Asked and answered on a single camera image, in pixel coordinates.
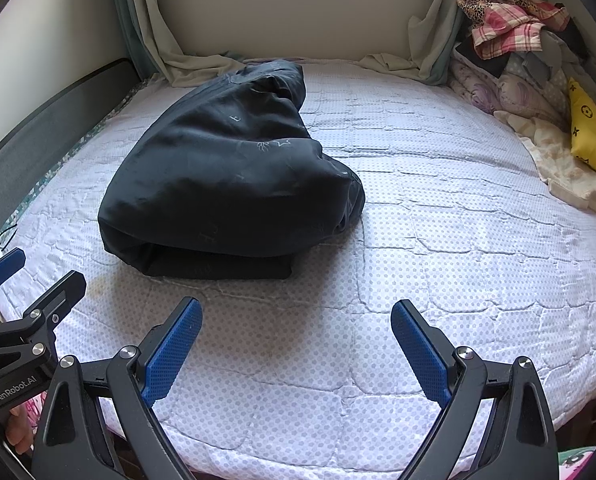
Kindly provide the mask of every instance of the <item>gray bed frame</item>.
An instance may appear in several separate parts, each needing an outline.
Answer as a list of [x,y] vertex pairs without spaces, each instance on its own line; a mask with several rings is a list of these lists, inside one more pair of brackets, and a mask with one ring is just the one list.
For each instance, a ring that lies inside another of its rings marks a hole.
[[0,228],[33,186],[139,82],[119,59],[49,99],[0,142]]

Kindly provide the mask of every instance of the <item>white quilted mattress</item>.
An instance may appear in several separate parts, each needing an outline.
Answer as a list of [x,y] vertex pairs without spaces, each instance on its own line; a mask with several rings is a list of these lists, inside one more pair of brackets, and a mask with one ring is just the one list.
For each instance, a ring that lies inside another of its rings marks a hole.
[[391,334],[402,298],[455,345],[502,362],[530,356],[564,423],[596,395],[596,214],[549,195],[516,135],[448,89],[341,62],[304,69],[306,126],[366,189],[350,235],[301,254],[286,281],[157,280],[105,253],[96,214],[107,184],[188,91],[156,81],[20,219],[27,265],[0,288],[3,314],[17,318],[81,271],[87,294],[57,347],[87,361],[198,298],[202,332],[155,410],[191,468],[228,480],[398,477],[438,413]]

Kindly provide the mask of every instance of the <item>black folded blanket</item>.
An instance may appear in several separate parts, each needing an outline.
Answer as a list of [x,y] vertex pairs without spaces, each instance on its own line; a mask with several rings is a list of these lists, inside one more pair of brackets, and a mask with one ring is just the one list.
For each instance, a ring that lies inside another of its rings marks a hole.
[[182,97],[118,168],[105,250],[149,276],[287,278],[291,257],[360,218],[364,190],[300,118],[302,68],[248,66]]

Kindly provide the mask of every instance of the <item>white curtain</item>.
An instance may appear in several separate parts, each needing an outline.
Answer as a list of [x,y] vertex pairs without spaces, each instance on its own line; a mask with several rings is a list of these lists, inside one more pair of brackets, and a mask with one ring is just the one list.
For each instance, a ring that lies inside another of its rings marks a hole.
[[412,16],[409,20],[409,59],[387,53],[371,54],[360,64],[377,72],[438,84],[442,74],[446,74],[459,25],[456,0],[433,0],[424,19]]
[[197,86],[242,63],[224,56],[187,56],[158,9],[158,0],[134,0],[142,43],[172,86]]

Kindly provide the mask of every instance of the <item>bed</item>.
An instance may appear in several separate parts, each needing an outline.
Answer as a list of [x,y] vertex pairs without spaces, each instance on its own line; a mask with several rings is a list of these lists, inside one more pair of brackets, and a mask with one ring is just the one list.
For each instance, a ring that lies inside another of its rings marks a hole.
[[20,215],[14,245],[27,264],[0,288],[3,316],[83,272],[86,296],[57,348],[86,361],[198,298],[203,330],[155,412],[190,468],[225,479],[398,477],[438,413],[391,334],[402,298],[486,359],[530,356],[556,427],[566,422],[596,396],[596,214],[549,195],[515,133],[447,88],[351,62],[303,68],[306,127],[366,190],[351,233],[300,254],[286,281],[154,279],[105,253],[96,215],[107,184],[189,91],[153,79]]

